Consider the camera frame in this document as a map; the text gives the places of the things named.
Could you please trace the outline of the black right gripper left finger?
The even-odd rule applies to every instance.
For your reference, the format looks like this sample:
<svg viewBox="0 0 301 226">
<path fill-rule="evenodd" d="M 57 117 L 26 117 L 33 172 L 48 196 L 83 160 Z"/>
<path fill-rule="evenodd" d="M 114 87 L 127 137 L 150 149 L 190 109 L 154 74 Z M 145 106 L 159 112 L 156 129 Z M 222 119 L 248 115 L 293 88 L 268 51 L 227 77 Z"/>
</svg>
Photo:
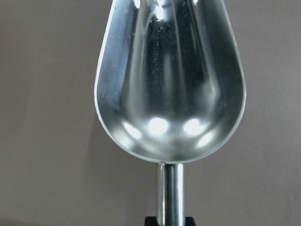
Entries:
<svg viewBox="0 0 301 226">
<path fill-rule="evenodd" d="M 144 226 L 158 226 L 158 211 L 154 215 L 146 216 L 144 219 Z"/>
</svg>

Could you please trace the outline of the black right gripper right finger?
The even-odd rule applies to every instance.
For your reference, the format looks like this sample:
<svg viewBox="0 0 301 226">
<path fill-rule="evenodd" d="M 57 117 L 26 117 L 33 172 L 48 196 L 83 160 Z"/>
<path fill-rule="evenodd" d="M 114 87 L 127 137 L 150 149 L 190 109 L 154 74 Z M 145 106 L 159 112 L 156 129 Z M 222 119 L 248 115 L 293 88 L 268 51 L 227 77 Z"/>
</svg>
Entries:
<svg viewBox="0 0 301 226">
<path fill-rule="evenodd" d="M 194 217 L 188 216 L 186 214 L 186 210 L 183 211 L 183 220 L 184 220 L 184 223 L 183 223 L 184 226 L 197 226 Z"/>
</svg>

